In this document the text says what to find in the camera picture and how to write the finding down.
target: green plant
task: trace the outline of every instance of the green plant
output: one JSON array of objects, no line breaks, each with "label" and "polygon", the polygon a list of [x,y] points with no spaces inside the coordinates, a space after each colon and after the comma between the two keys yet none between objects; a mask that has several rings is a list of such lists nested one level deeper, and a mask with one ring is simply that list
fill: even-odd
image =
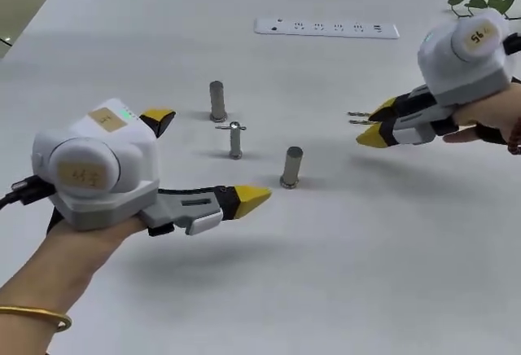
[{"label": "green plant", "polygon": [[499,11],[502,15],[505,16],[507,20],[521,20],[521,17],[509,17],[506,12],[514,5],[515,0],[469,0],[469,2],[465,3],[463,6],[466,7],[469,12],[468,15],[461,15],[454,9],[464,3],[465,0],[448,0],[447,3],[450,6],[450,10],[458,17],[472,17],[474,12],[472,9],[485,9],[492,8]]}]

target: white power strip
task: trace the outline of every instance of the white power strip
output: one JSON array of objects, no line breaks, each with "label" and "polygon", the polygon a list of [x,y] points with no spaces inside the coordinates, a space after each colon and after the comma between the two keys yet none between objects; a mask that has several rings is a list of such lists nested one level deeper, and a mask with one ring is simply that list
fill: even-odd
[{"label": "white power strip", "polygon": [[256,19],[253,30],[255,33],[264,35],[368,37],[376,39],[397,39],[400,37],[394,24],[367,24],[352,20]]}]

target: handwritten label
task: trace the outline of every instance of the handwritten label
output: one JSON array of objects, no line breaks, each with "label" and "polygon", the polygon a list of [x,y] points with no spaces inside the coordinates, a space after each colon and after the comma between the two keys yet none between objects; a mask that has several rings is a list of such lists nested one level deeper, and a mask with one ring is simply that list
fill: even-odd
[{"label": "handwritten label", "polygon": [[58,179],[65,186],[103,190],[107,187],[107,170],[99,164],[60,162]]},{"label": "handwritten label", "polygon": [[112,133],[127,125],[118,115],[106,107],[89,112],[89,116],[108,133]]},{"label": "handwritten label", "polygon": [[476,50],[480,48],[490,37],[494,37],[496,35],[496,27],[487,21],[466,36],[466,48],[470,51]]}]

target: metal peg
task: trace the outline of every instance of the metal peg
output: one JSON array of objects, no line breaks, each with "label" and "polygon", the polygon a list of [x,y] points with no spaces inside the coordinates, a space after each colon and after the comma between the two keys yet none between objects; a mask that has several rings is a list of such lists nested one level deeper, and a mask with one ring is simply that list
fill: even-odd
[{"label": "metal peg", "polygon": [[364,120],[350,119],[349,123],[352,125],[375,125],[375,121],[368,121],[367,118],[371,116],[368,112],[347,112],[349,116],[362,117]]},{"label": "metal peg", "polygon": [[210,83],[210,101],[212,102],[212,111],[210,120],[214,123],[221,123],[228,119],[225,110],[225,88],[220,81]]},{"label": "metal peg", "polygon": [[292,190],[299,183],[300,162],[304,156],[304,151],[297,146],[287,149],[284,173],[280,177],[280,185],[288,190]]},{"label": "metal peg", "polygon": [[241,151],[241,131],[246,129],[238,121],[232,121],[230,125],[217,125],[216,129],[228,129],[230,131],[230,158],[240,160],[243,156]]}]

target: white table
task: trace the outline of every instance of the white table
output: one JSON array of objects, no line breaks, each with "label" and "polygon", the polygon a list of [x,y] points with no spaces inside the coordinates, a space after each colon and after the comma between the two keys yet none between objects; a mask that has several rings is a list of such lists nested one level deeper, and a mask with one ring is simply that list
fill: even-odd
[{"label": "white table", "polygon": [[[110,97],[178,112],[163,185],[273,187],[198,237],[136,236],[73,308],[53,354],[518,354],[519,159],[482,143],[359,147],[346,111],[421,83],[446,0],[49,0],[0,63],[0,185],[33,135]],[[259,36],[256,16],[394,22],[398,41]],[[244,158],[206,121],[212,80]],[[288,146],[300,188],[278,186]],[[2,211],[0,281],[41,241],[47,202]]]}]

